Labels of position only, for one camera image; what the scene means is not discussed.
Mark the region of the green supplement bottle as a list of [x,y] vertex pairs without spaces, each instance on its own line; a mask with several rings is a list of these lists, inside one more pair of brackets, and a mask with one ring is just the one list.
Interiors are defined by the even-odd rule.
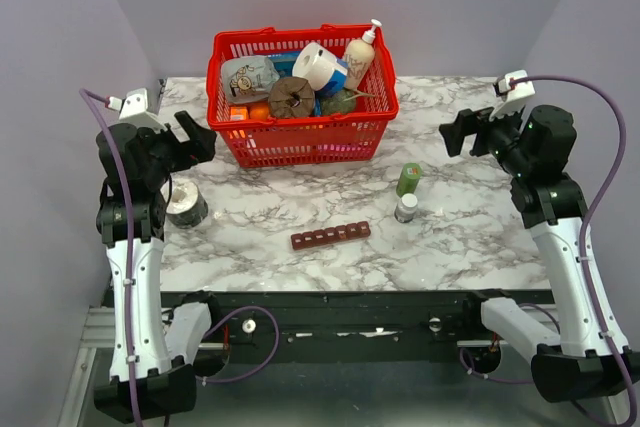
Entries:
[[414,194],[421,177],[422,168],[418,163],[404,164],[396,184],[396,195],[403,197],[406,194]]

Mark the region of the brown weekly pill organizer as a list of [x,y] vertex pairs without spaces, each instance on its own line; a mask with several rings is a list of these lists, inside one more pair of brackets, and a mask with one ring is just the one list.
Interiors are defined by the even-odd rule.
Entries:
[[294,251],[333,245],[340,242],[365,239],[371,235],[371,229],[367,221],[348,223],[335,227],[316,229],[290,236],[291,246]]

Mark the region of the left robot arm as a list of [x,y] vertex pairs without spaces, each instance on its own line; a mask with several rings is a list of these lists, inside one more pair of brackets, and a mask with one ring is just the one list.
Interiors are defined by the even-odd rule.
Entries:
[[106,174],[96,227],[111,269],[115,340],[109,382],[95,389],[94,404],[123,424],[192,410],[199,345],[222,327],[218,302],[204,291],[184,296],[169,313],[161,306],[162,189],[173,173],[215,155],[213,131],[185,111],[175,118],[185,141],[170,127],[130,123],[105,127],[96,137]]

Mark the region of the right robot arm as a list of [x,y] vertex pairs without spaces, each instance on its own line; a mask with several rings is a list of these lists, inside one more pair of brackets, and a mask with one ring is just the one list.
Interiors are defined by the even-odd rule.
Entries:
[[511,199],[546,267],[560,329],[553,331],[498,294],[482,295],[460,314],[469,337],[498,334],[530,365],[534,385],[548,402],[614,396],[625,388],[621,370],[639,379],[639,355],[620,331],[608,304],[589,239],[579,237],[587,213],[579,185],[564,168],[577,138],[572,115],[535,107],[492,119],[491,109],[460,111],[439,132],[447,153],[491,154],[511,175]]

